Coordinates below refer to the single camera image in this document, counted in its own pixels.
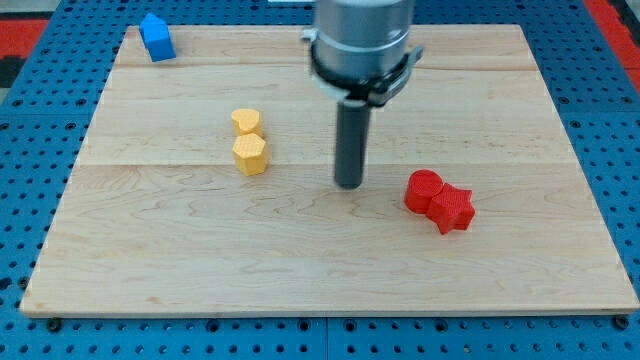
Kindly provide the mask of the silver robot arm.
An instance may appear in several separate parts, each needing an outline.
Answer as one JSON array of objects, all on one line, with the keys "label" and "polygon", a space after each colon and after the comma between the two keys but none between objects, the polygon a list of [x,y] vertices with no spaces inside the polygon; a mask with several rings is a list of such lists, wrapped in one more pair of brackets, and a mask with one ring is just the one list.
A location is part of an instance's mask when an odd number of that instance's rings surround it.
[{"label": "silver robot arm", "polygon": [[314,23],[303,30],[311,78],[335,99],[334,182],[342,189],[363,180],[371,112],[408,83],[424,48],[408,50],[412,0],[319,0]]}]

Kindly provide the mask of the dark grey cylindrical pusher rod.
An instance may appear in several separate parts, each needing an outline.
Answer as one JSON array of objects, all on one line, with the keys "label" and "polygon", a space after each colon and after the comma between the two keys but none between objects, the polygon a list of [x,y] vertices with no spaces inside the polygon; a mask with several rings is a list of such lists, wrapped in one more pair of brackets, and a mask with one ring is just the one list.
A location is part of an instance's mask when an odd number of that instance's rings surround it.
[{"label": "dark grey cylindrical pusher rod", "polygon": [[370,116],[368,106],[337,104],[334,182],[342,189],[362,183]]}]

